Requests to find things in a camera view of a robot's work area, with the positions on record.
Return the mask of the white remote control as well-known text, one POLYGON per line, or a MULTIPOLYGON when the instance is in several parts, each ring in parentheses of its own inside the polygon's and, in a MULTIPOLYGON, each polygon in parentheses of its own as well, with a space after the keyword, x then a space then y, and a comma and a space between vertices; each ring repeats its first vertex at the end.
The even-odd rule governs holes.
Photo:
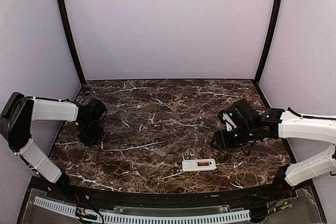
POLYGON ((182 161, 182 170, 184 172, 205 172, 215 170, 216 168, 216 161, 213 158, 182 161))

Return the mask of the grey battery cover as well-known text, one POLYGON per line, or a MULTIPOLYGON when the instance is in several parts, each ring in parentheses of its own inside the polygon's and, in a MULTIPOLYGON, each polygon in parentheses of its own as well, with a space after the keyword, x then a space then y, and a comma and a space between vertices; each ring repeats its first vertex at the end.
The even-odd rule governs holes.
POLYGON ((164 157, 166 155, 166 152, 160 150, 159 148, 155 148, 154 153, 160 155, 161 157, 164 157))

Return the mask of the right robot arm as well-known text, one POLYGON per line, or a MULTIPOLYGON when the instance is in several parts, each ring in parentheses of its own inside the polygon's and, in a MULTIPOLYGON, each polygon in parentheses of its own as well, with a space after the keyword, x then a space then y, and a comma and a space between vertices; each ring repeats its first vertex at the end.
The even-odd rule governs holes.
POLYGON ((331 145, 302 162, 285 165, 277 171, 268 195, 280 199, 288 188, 320 175, 335 174, 335 117, 300 114, 288 108, 268 108, 259 114, 246 100, 221 110, 218 118, 226 127, 214 133, 210 146, 216 150, 242 148, 249 141, 301 138, 331 145))

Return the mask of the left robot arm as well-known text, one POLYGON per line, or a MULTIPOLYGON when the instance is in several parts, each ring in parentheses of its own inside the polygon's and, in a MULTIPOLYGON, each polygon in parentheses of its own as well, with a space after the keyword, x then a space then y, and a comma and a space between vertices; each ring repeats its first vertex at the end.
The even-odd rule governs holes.
POLYGON ((48 157, 57 131, 62 123, 73 123, 79 142, 94 146, 103 138, 101 123, 106 115, 107 108, 98 99, 82 105, 14 92, 1 112, 1 136, 15 155, 54 186, 61 200, 69 201, 74 197, 69 177, 48 157))

